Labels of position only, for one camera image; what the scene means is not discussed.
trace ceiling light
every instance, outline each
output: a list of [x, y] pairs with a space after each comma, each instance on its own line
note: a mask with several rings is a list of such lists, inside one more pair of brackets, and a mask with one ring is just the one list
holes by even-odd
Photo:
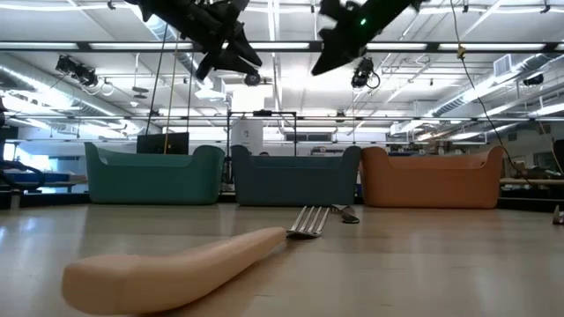
[[479, 136], [479, 134], [480, 134], [479, 132], [461, 133], [461, 134], [457, 134], [455, 136], [451, 136], [450, 140], [464, 140], [464, 139], [467, 139], [467, 138]]
[[560, 111], [564, 111], [564, 103], [561, 103], [561, 104], [558, 104], [558, 105], [553, 105], [553, 106], [548, 106], [548, 107], [543, 107], [542, 109], [539, 109], [537, 111], [533, 111], [533, 112], [529, 113], [529, 117], [530, 118], [536, 118], [536, 117], [543, 116], [543, 115], [555, 114], [555, 113], [558, 113]]
[[[119, 50], [119, 49], [154, 49], [161, 50], [162, 43], [160, 42], [145, 42], [145, 43], [90, 43], [91, 49], [109, 49], [109, 50]], [[178, 43], [178, 49], [192, 49], [192, 43]], [[165, 49], [176, 49], [176, 43], [165, 43]]]
[[[511, 107], [509, 107], [509, 106], [507, 106], [507, 105], [506, 105], [506, 106], [496, 107], [496, 108], [494, 108], [494, 109], [488, 111], [486, 114], [487, 114], [487, 116], [492, 116], [492, 115], [500, 114], [500, 113], [504, 112], [505, 110], [508, 110], [509, 108], [511, 108]], [[479, 117], [480, 117], [480, 118], [484, 118], [484, 117], [486, 117], [486, 114], [481, 114]]]
[[302, 42], [255, 42], [250, 46], [254, 49], [309, 49], [309, 43]]
[[426, 43], [368, 43], [368, 50], [422, 50]]
[[494, 133], [494, 132], [502, 132], [503, 130], [509, 129], [511, 127], [515, 127], [517, 125], [517, 123], [512, 123], [512, 124], [508, 124], [508, 125], [504, 125], [501, 127], [497, 127], [495, 129], [491, 129], [489, 131], [487, 131], [487, 133]]
[[426, 134], [424, 134], [424, 135], [422, 135], [422, 136], [418, 136], [417, 139], [418, 139], [419, 141], [425, 141], [425, 140], [430, 139], [430, 138], [433, 137], [433, 136], [434, 136], [433, 133], [426, 133]]
[[37, 121], [35, 119], [25, 119], [25, 120], [20, 120], [20, 119], [10, 119], [13, 122], [18, 122], [18, 123], [23, 123], [23, 124], [27, 124], [30, 126], [34, 126], [36, 128], [41, 128], [41, 129], [49, 129], [49, 126], [43, 122]]
[[77, 43], [65, 42], [0, 42], [0, 49], [78, 49]]
[[[546, 44], [543, 43], [463, 43], [464, 48], [468, 51], [472, 50], [530, 50], [536, 51], [545, 48]], [[454, 50], [458, 49], [457, 43], [448, 43], [439, 45], [439, 50]]]

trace beige handle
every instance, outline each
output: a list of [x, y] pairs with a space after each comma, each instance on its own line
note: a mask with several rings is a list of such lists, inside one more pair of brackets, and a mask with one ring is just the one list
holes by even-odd
[[68, 265], [67, 304], [90, 314], [153, 313], [184, 306], [220, 287], [286, 240], [268, 228], [168, 257], [100, 255]]

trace fork tines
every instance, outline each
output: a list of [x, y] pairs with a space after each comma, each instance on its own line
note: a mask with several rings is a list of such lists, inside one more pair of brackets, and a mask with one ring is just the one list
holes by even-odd
[[325, 212], [323, 212], [322, 209], [323, 207], [311, 206], [311, 208], [309, 208], [309, 206], [304, 206], [300, 215], [293, 223], [292, 228], [286, 232], [286, 237], [294, 239], [313, 239], [321, 236], [330, 212], [330, 208], [326, 208]]

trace cable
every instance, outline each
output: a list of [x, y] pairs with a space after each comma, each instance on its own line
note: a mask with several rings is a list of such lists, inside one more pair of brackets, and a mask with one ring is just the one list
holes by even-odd
[[468, 81], [470, 82], [472, 89], [474, 90], [474, 92], [476, 92], [476, 97], [478, 97], [478, 102], [482, 106], [482, 108], [484, 109], [484, 114], [486, 115], [487, 121], [490, 122], [490, 125], [492, 126], [493, 132], [495, 132], [495, 135], [497, 136], [497, 139], [500, 142], [500, 145], [503, 148], [505, 155], [508, 156], [508, 161], [509, 161], [511, 167], [513, 167], [513, 169], [515, 169], [517, 171], [519, 176], [522, 179], [524, 179], [527, 182], [527, 184], [529, 184], [531, 187], [533, 187], [532, 183], [524, 176], [524, 174], [521, 172], [521, 170], [519, 170], [517, 168], [517, 166], [515, 166], [515, 163], [513, 163], [513, 160], [511, 159], [511, 155], [509, 154], [508, 149], [503, 144], [500, 133], [497, 131], [497, 129], [495, 128], [494, 122], [492, 122], [492, 119], [490, 119], [490, 116], [487, 114], [487, 109], [486, 109], [486, 105], [484, 104], [484, 101], [482, 101], [482, 99], [478, 95], [478, 90], [476, 89], [476, 85], [474, 84], [474, 81], [472, 80], [472, 77], [470, 76], [470, 72], [468, 71], [468, 67], [466, 67], [466, 61], [464, 60], [464, 58], [465, 58], [464, 54], [466, 53], [466, 48], [464, 48], [464, 46], [462, 45], [462, 42], [460, 41], [460, 33], [458, 32], [458, 19], [456, 18], [456, 10], [455, 10], [455, 5], [453, 3], [453, 0], [450, 0], [450, 8], [452, 9], [452, 16], [453, 16], [454, 21], [455, 21], [456, 42], [458, 43], [458, 53], [456, 54], [456, 57], [458, 57], [458, 59], [462, 62], [462, 65], [464, 67], [464, 73], [468, 77]]
[[155, 86], [152, 89], [151, 107], [149, 108], [149, 118], [147, 120], [147, 129], [145, 136], [149, 135], [149, 127], [151, 126], [152, 108], [155, 106], [155, 96], [157, 95], [157, 84], [159, 83], [160, 66], [162, 65], [162, 56], [165, 53], [165, 44], [167, 44], [168, 24], [165, 26], [165, 34], [162, 37], [162, 48], [160, 49], [159, 66], [157, 66], [157, 74], [155, 76]]
[[[174, 48], [174, 56], [178, 53], [178, 42], [180, 41], [180, 32], [176, 35], [176, 47]], [[173, 112], [173, 96], [174, 96], [174, 80], [176, 79], [176, 61], [174, 59], [173, 64], [173, 82], [170, 85], [170, 101], [168, 101], [168, 117], [167, 117], [167, 125], [165, 126], [165, 151], [164, 154], [167, 154], [167, 147], [168, 147], [168, 125], [170, 124], [170, 114]]]

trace fluorescent light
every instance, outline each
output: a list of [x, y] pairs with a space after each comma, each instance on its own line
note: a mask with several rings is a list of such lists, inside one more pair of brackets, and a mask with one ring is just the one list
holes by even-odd
[[504, 125], [501, 127], [497, 127], [495, 129], [491, 129], [489, 131], [487, 131], [487, 133], [494, 133], [495, 131], [497, 132], [502, 132], [503, 130], [509, 129], [511, 127], [515, 127], [517, 125], [517, 123], [512, 123], [512, 124], [508, 124], [508, 125]]
[[112, 129], [107, 129], [103, 127], [99, 127], [96, 125], [85, 124], [80, 127], [81, 130], [93, 134], [95, 136], [103, 136], [107, 138], [122, 138], [125, 137], [123, 134], [113, 131]]
[[529, 117], [530, 118], [536, 118], [536, 117], [543, 116], [543, 115], [555, 114], [555, 113], [558, 113], [560, 111], [564, 111], [564, 103], [544, 107], [544, 108], [539, 109], [537, 111], [533, 111], [533, 112], [529, 113]]
[[[509, 106], [500, 106], [500, 107], [496, 107], [496, 108], [494, 108], [494, 109], [488, 111], [488, 112], [487, 112], [487, 116], [492, 116], [492, 115], [500, 114], [500, 113], [504, 112], [505, 110], [508, 110], [509, 108], [511, 108], [511, 107], [509, 107]], [[480, 118], [484, 118], [484, 117], [486, 117], [486, 114], [481, 114], [479, 117], [480, 117]]]
[[450, 140], [464, 140], [464, 139], [467, 139], [467, 138], [479, 136], [479, 134], [480, 134], [479, 132], [461, 133], [461, 134], [457, 134], [455, 136], [451, 136]]
[[49, 126], [43, 122], [37, 121], [35, 119], [26, 119], [26, 120], [20, 120], [20, 119], [10, 119], [13, 122], [17, 122], [17, 123], [23, 123], [23, 124], [27, 124], [36, 128], [41, 128], [41, 129], [49, 129]]
[[[468, 51], [472, 50], [499, 50], [499, 49], [515, 49], [536, 51], [543, 49], [546, 44], [542, 43], [463, 43], [463, 47]], [[458, 44], [448, 43], [439, 45], [439, 50], [458, 49]]]
[[[162, 43], [159, 42], [146, 42], [146, 43], [90, 43], [91, 49], [162, 49]], [[165, 49], [175, 49], [176, 43], [165, 43]], [[178, 43], [178, 49], [192, 49], [192, 43], [181, 42]]]
[[[464, 10], [463, 7], [455, 8], [456, 12], [462, 12]], [[468, 11], [471, 12], [486, 12], [486, 9], [479, 9], [479, 8], [468, 8]], [[444, 14], [444, 13], [452, 13], [452, 9], [450, 7], [445, 8], [421, 8], [419, 14], [422, 15], [432, 15], [432, 14]]]
[[0, 42], [0, 49], [78, 49], [78, 45], [64, 42]]
[[255, 42], [250, 43], [254, 49], [308, 49], [309, 43], [300, 42]]
[[434, 137], [433, 133], [426, 133], [422, 136], [419, 136], [417, 139], [418, 139], [418, 141], [425, 141], [425, 140], [430, 139], [431, 137]]
[[368, 43], [368, 50], [421, 50], [426, 43]]

